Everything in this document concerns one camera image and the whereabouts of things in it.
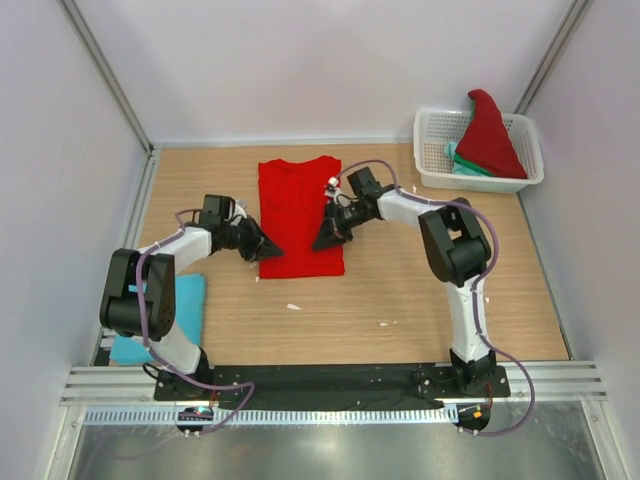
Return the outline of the bright red t shirt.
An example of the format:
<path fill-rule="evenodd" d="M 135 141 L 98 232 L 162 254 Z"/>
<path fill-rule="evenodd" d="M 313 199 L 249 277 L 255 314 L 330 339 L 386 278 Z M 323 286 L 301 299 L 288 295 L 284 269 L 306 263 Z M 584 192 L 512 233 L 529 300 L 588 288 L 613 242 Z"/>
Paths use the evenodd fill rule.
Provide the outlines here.
<path fill-rule="evenodd" d="M 316 252 L 313 242 L 324 219 L 327 181 L 338 174 L 342 162 L 320 156 L 305 162 L 273 159 L 258 166 L 262 230 L 284 255 L 260 263 L 263 279 L 342 276 L 340 246 Z"/>

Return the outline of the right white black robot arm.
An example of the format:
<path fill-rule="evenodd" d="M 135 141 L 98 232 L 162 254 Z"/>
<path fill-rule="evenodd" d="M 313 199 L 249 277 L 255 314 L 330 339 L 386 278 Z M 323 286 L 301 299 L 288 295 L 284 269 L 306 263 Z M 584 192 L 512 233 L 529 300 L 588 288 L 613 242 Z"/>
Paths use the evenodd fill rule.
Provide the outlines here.
<path fill-rule="evenodd" d="M 328 180 L 326 202 L 315 251 L 341 246 L 352 230 L 370 220 L 395 221 L 420 231 L 427 263 L 447 291 L 453 326 L 450 381 L 455 391 L 472 396 L 496 372 L 495 350 L 484 336 L 484 278 L 492 252 L 477 216 L 464 198 L 444 202 L 384 186 L 368 167 L 347 177 L 353 195 Z"/>

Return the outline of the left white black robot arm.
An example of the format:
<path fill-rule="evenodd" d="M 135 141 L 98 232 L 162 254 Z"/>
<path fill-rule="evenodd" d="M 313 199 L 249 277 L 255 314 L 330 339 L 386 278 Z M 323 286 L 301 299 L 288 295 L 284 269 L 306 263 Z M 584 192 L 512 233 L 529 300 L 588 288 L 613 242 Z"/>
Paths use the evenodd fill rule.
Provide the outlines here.
<path fill-rule="evenodd" d="M 229 196 L 208 194 L 200 208 L 182 210 L 175 218 L 178 228 L 172 235 L 112 253 L 99 320 L 121 336 L 139 338 L 156 363 L 177 377 L 178 389 L 199 400 L 213 380 L 206 353 L 175 319 L 177 274 L 222 250 L 235 250 L 249 263 L 280 258 L 284 251 Z"/>

